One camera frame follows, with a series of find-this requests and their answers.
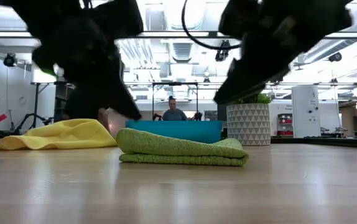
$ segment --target black cable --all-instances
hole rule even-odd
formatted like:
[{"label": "black cable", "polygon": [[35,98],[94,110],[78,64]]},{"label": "black cable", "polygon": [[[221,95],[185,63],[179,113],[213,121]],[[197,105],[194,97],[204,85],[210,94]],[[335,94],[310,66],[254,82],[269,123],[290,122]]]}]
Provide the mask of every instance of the black cable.
[{"label": "black cable", "polygon": [[238,49],[241,47],[241,45],[234,45],[234,46],[229,46],[229,47],[216,47],[216,46],[210,46],[208,44],[202,43],[199,40],[197,40],[193,35],[190,34],[190,32],[187,29],[187,26],[185,25],[185,9],[187,8],[187,2],[188,0],[184,1],[183,9],[181,11],[181,24],[183,25],[183,30],[185,34],[188,36],[188,38],[192,41],[194,41],[196,44],[199,46],[212,49],[212,50],[233,50],[233,49]]}]

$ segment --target black stand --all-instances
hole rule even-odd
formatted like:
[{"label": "black stand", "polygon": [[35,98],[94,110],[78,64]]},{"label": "black stand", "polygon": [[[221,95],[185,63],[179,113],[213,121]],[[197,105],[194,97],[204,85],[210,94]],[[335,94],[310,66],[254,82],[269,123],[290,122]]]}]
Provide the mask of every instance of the black stand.
[{"label": "black stand", "polygon": [[[52,83],[31,83],[32,85],[36,85],[36,92],[35,92],[35,109],[34,113],[30,114],[30,116],[34,116],[34,121],[32,122],[31,127],[36,128],[36,119],[44,119],[40,116],[37,115],[37,105],[39,102],[39,94],[49,85],[67,85],[68,83],[66,81],[56,81]],[[42,89],[39,90],[40,85],[45,85]]]},{"label": "black stand", "polygon": [[[37,114],[35,114],[35,113],[26,114],[25,117],[24,117],[24,119],[21,121],[21,124],[18,125],[18,127],[16,128],[16,130],[14,130],[14,134],[15,134],[15,135],[20,135],[20,130],[21,130],[22,126],[24,125],[25,121],[26,121],[28,118],[30,118],[31,116],[34,117],[34,121],[35,121],[37,118],[39,118],[40,120],[42,120],[42,122],[43,122],[44,125],[48,125],[48,124],[50,124],[50,123],[53,121],[53,118],[45,119],[45,118],[43,118],[43,117],[41,117],[41,116],[39,116],[39,115],[37,115]],[[32,125],[30,126],[29,129],[31,129],[31,128],[36,128],[35,125],[36,125],[36,122],[32,123]]]},{"label": "black stand", "polygon": [[9,115],[10,115],[10,131],[14,131],[16,129],[16,125],[12,121],[11,110],[9,110]]}]

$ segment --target security camera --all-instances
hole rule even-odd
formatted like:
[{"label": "security camera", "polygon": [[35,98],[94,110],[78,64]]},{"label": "security camera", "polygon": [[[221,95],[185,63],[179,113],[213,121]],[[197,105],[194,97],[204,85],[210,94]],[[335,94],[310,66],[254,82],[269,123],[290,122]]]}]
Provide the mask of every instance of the security camera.
[{"label": "security camera", "polygon": [[[228,40],[221,41],[220,47],[230,47],[230,46],[231,44]],[[216,62],[222,62],[226,60],[226,58],[228,57],[228,52],[229,50],[218,50],[215,57]]]},{"label": "security camera", "polygon": [[3,64],[7,67],[15,67],[18,64],[16,55],[14,53],[7,53],[7,56],[3,60]]},{"label": "security camera", "polygon": [[337,52],[331,56],[328,57],[328,60],[330,62],[339,62],[341,60],[342,56],[341,53]]}]

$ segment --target ceiling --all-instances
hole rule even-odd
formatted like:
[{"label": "ceiling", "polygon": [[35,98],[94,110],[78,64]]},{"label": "ceiling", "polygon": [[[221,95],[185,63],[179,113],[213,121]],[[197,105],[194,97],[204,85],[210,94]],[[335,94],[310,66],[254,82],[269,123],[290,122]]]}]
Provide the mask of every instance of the ceiling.
[{"label": "ceiling", "polygon": [[[94,5],[106,1],[93,0]],[[180,13],[183,0],[137,0],[145,23],[146,31],[182,30]],[[217,30],[220,14],[227,0],[189,0],[186,22],[193,31]],[[357,32],[357,0],[348,5],[353,16],[354,25],[344,31]],[[24,31],[25,24],[9,8],[0,7],[0,31]],[[203,39],[210,45],[220,45],[222,39]],[[231,45],[236,40],[229,40]],[[38,45],[34,39],[0,39],[0,56],[16,53],[20,60],[31,63],[31,51]],[[210,100],[219,88],[219,83],[226,78],[226,72],[233,58],[239,58],[239,50],[229,52],[224,62],[216,62],[215,50],[208,50],[188,39],[166,39],[162,36],[151,39],[119,40],[123,61],[125,63],[124,81],[138,100],[151,99],[150,82],[203,82],[209,78],[216,85],[202,85],[198,92],[200,100]],[[340,62],[329,62],[327,57],[340,52]],[[268,66],[274,58],[266,57]],[[357,40],[322,40],[309,52],[299,55],[291,65],[292,71],[284,78],[286,85],[268,86],[264,92],[272,93],[277,98],[290,98],[290,88],[299,83],[328,83],[337,78],[340,83],[357,82]],[[321,99],[355,99],[357,85],[319,86]],[[174,95],[180,99],[195,99],[195,90],[188,86],[155,87],[155,99],[166,99]]]}]

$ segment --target yellow cloth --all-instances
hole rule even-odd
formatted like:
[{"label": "yellow cloth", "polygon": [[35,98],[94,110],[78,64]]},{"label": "yellow cloth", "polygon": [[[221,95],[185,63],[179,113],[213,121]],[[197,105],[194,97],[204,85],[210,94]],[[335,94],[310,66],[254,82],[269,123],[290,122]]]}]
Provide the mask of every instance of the yellow cloth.
[{"label": "yellow cloth", "polygon": [[115,139],[95,119],[72,119],[0,140],[0,149],[84,149],[116,146]]}]

